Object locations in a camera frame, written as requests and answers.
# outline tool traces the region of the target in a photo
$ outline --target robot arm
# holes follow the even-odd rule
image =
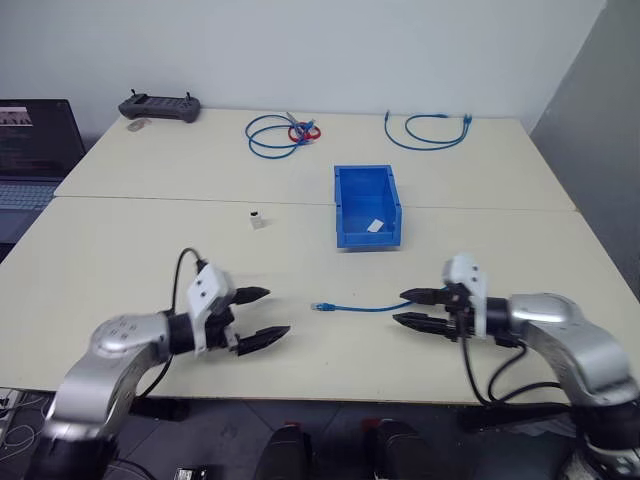
[[[289,331],[289,327],[269,327],[248,338],[235,335],[229,305],[253,302],[269,291],[235,290],[224,272],[206,263],[199,270],[189,287],[188,314],[123,315],[95,330],[87,352],[56,393],[26,480],[101,479],[117,454],[115,436],[138,382],[171,355],[189,351],[198,355],[212,348],[244,355]]]
[[[486,297],[486,276],[469,255],[447,262],[443,279],[444,289],[413,289],[401,297],[443,304],[449,319],[422,313],[394,315],[394,319],[453,341],[462,335],[489,335],[501,346],[524,343],[536,350],[571,402],[590,465],[610,478],[640,477],[640,390],[615,338],[587,321],[574,302],[560,295]],[[504,404],[490,407],[508,408]]]

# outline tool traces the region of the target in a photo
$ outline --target white wall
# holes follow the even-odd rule
[[[130,88],[205,106],[517,116],[533,128],[605,0],[0,0],[0,97]]]

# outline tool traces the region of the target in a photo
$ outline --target blue plastic bin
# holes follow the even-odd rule
[[[335,182],[339,248],[400,245],[402,206],[390,165],[336,166]],[[367,231],[375,219],[382,228]]]

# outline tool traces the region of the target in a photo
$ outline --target floor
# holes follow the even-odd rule
[[[42,424],[41,404],[20,410],[17,425]],[[250,480],[271,433],[297,422],[312,438],[314,478],[362,478],[363,419],[394,418],[412,425],[451,465],[451,478],[474,480],[554,479],[571,450],[571,440],[552,433],[530,436],[507,431],[465,434],[456,425],[459,407],[362,402],[193,400],[182,422],[129,416],[119,436],[120,456],[146,467],[158,480],[174,478],[177,467],[213,465],[216,479]],[[16,431],[9,442],[28,437]],[[18,480],[31,446],[0,460],[0,479]],[[0,459],[16,448],[3,446]],[[109,480],[134,480],[131,473],[110,469]]]

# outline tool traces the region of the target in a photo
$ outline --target laptop keyboard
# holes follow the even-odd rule
[[[0,184],[0,209],[43,210],[57,185]]]

